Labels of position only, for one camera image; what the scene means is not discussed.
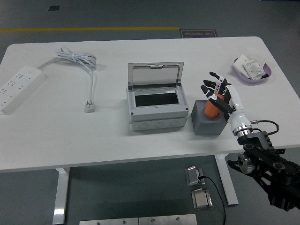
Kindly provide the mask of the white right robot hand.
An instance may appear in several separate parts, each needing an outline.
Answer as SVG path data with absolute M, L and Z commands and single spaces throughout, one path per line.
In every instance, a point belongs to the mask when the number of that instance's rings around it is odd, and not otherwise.
M 204 80 L 201 89 L 208 101 L 224 113 L 234 136 L 250 134 L 253 129 L 245 116 L 244 107 L 236 88 L 221 75 L 210 71 L 216 81 Z

